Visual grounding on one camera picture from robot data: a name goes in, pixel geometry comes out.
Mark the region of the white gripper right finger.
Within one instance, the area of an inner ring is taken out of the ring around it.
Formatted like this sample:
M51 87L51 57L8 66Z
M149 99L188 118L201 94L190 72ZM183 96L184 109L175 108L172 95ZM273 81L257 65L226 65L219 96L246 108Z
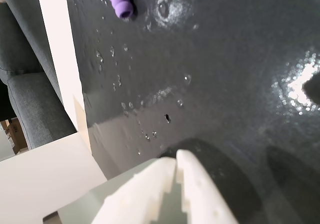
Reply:
M188 224L237 224L219 189L197 157L176 153L176 182L181 184L181 210Z

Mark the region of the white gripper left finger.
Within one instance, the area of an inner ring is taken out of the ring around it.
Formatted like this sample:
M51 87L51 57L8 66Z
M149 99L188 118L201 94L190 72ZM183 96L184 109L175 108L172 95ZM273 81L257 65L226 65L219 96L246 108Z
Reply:
M170 193L176 170L174 158L151 163L105 198L93 224L149 224L160 215L164 193Z

